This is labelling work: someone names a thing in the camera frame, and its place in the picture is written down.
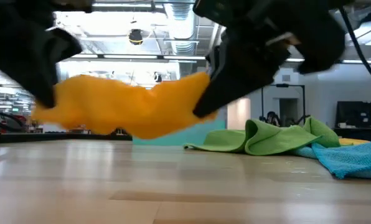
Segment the black cable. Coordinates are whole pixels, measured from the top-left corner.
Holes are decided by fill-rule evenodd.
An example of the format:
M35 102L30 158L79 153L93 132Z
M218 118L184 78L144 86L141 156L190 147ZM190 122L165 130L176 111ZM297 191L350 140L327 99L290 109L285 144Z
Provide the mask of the black cable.
M339 11L340 11L340 14L342 14L343 20L345 21L347 31L349 32L350 38L353 41L355 50L357 51L357 54L359 55L361 62L363 63L363 65L366 67L369 74L371 75L371 66L368 64L368 61L365 59L364 54L361 51L359 42L357 41L357 38L355 37L355 34L354 34L352 24L350 24L349 18L347 17L347 13L343 7L340 7Z
M2 112L0 112L0 116L13 119L20 126L20 128L13 128L13 127L10 127L8 125L2 124L0 122L0 128L3 128L3 129L8 130L8 131L23 131L24 130L24 123L20 119L16 118L15 116L10 115L10 114L6 114L6 113L2 113Z

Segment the black robotic arm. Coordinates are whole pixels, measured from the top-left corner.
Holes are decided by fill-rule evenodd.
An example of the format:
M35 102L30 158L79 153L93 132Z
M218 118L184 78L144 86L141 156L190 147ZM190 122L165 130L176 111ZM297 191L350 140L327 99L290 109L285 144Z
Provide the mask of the black robotic arm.
M194 12L225 26L208 54L211 82L194 114L204 117L272 83L295 44L304 57L300 74L331 68L344 53L345 31L329 10L350 0L198 0Z
M55 106L56 63L82 52L79 41L55 28L53 12L87 11L87 0L0 0L0 70L47 108Z

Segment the blue towel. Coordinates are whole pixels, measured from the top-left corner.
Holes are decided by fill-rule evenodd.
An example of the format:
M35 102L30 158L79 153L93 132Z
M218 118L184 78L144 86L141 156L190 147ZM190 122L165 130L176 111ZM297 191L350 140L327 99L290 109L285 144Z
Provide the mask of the blue towel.
M371 142L356 146L325 148L319 144L292 152L294 155L318 159L338 179L359 177L371 179Z

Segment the yellow cloth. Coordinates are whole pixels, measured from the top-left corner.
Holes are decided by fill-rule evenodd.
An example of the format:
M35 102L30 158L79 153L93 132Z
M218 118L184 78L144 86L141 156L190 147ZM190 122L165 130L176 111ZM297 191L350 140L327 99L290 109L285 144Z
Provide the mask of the yellow cloth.
M340 138L339 139L339 142L341 145L343 146L356 146L356 145L359 145L359 144L364 144L364 143L368 143L370 141L366 141L366 140L359 140L359 139L347 139L347 138Z
M216 118L217 113L204 119L192 113L209 81L206 73L195 73L146 90L117 80L79 75L58 83L56 107L47 110L36 104L32 118L66 129L84 124L98 134L123 128L142 139L158 138Z

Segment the wooden floor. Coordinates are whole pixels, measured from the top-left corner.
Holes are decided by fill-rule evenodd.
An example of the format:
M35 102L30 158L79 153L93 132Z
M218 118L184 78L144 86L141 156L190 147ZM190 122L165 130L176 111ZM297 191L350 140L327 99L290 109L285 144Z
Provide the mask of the wooden floor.
M0 224L371 223L371 180L317 161L52 141L0 147Z

